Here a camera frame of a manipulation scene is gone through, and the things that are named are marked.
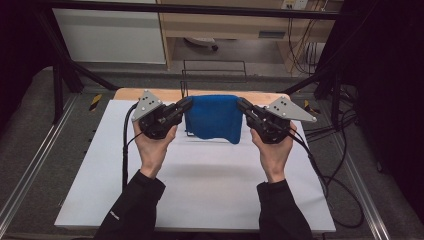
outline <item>person's left hand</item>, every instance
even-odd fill
[[[138,125],[138,121],[133,123],[133,127],[134,136],[137,136],[142,132]],[[151,179],[156,178],[156,175],[165,160],[168,145],[172,142],[172,140],[174,140],[176,132],[177,126],[175,125],[168,131],[168,134],[164,139],[150,139],[142,133],[134,139],[141,157],[140,172],[146,177]]]

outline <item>white surface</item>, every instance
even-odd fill
[[[132,101],[109,102],[86,157],[55,225],[100,226],[121,192],[122,129]],[[295,122],[303,135],[299,122]],[[265,181],[259,152],[243,123],[237,145],[226,140],[187,137],[184,122],[168,148],[158,178],[166,190],[158,204],[156,227],[173,230],[258,230],[256,185]],[[131,124],[128,139],[133,136]],[[129,148],[129,178],[140,167],[134,144]],[[286,175],[296,203],[314,232],[335,231],[318,177],[305,150],[295,143]]]
[[[54,9],[54,14],[75,61],[165,64],[156,13]]]

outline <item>white table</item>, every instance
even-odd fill
[[[125,115],[133,103],[135,101],[109,102],[55,226],[97,228],[118,198],[122,179],[122,130]],[[303,136],[301,124],[295,124]],[[221,139],[193,139],[187,137],[184,130],[183,122],[158,174],[167,187],[157,208],[157,230],[257,231],[260,204],[256,185],[266,177],[249,128],[243,123],[241,141],[237,145]],[[133,135],[130,123],[128,139]],[[129,178],[139,167],[138,152],[135,144],[131,144]],[[318,177],[305,150],[297,143],[287,163],[286,176],[312,231],[335,231]]]

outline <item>person's right hand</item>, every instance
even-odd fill
[[[293,122],[290,122],[291,134],[297,130]],[[252,142],[258,147],[262,168],[269,183],[275,183],[286,179],[284,168],[293,147],[293,139],[289,136],[278,144],[265,144],[255,129],[250,129]]]

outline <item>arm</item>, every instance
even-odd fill
[[[312,239],[311,229],[294,201],[284,173],[293,139],[286,137],[278,144],[264,144],[254,129],[251,129],[251,134],[268,179],[267,183],[257,186],[261,202],[261,239]]]
[[[152,239],[156,223],[156,205],[165,185],[156,179],[166,149],[175,138],[172,127],[166,138],[153,140],[141,134],[134,123],[135,143],[141,157],[140,171],[134,175],[106,215],[94,239]]]

